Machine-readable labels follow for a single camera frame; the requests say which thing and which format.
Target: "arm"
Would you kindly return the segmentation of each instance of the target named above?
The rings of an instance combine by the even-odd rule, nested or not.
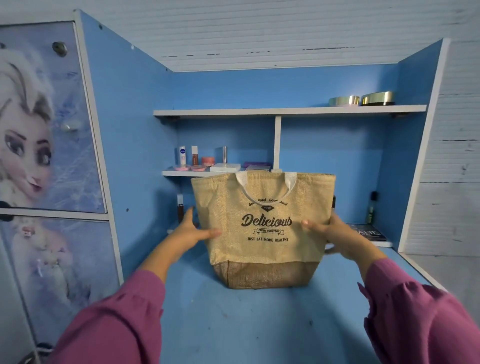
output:
[[[50,356],[50,364],[158,364],[160,317],[168,268],[199,240],[218,229],[198,230],[192,209],[114,295],[82,310]]]
[[[455,297],[421,285],[335,214],[329,225],[302,224],[334,244],[326,254],[357,263],[370,302],[365,330],[382,363],[480,363],[480,330]]]

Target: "gold container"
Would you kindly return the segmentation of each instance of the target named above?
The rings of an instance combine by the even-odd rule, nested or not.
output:
[[[395,105],[395,92],[374,92],[361,97],[362,106],[386,106]]]
[[[360,97],[355,95],[333,97],[328,100],[330,106],[358,106]]]

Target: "wooden shelf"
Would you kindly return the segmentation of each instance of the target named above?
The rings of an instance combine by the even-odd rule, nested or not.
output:
[[[210,177],[216,176],[219,174],[224,173],[232,173],[232,172],[210,172],[209,168],[207,168],[203,172],[195,172],[193,170],[174,170],[172,168],[168,170],[162,171],[162,176],[180,176],[180,177]]]
[[[214,117],[238,116],[275,116],[314,117],[333,115],[382,115],[403,114],[426,111],[427,105],[393,105],[393,106],[350,106],[324,108],[283,108],[283,109],[192,109],[192,110],[154,110],[153,115],[171,118],[205,119]]]

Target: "cartoon princess face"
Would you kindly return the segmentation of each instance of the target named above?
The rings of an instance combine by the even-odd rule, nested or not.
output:
[[[0,51],[0,164],[33,204],[48,188],[51,101],[23,56]]]

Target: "white wall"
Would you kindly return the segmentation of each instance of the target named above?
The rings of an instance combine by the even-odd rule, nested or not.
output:
[[[397,62],[453,40],[406,251],[480,256],[480,1],[0,0],[79,7],[174,71]]]

